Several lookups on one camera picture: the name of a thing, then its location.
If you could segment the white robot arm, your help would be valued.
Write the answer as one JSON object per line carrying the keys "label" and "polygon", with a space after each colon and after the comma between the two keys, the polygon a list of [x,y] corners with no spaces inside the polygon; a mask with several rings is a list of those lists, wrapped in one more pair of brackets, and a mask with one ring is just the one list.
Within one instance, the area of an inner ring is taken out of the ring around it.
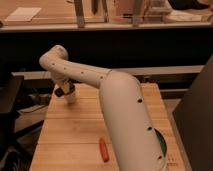
{"label": "white robot arm", "polygon": [[73,79],[99,90],[100,107],[119,171],[169,171],[140,82],[134,76],[70,62],[61,45],[44,53],[39,63],[58,85]]}

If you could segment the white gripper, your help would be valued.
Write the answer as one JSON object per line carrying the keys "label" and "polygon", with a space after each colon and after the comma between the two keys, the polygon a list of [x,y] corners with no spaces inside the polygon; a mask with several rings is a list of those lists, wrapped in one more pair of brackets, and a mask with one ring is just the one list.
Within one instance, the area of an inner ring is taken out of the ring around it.
{"label": "white gripper", "polygon": [[69,91],[69,92],[75,91],[75,85],[72,85],[72,82],[69,79],[57,81],[56,84],[59,87],[54,91],[54,93],[57,97],[63,96],[64,95],[63,91]]}

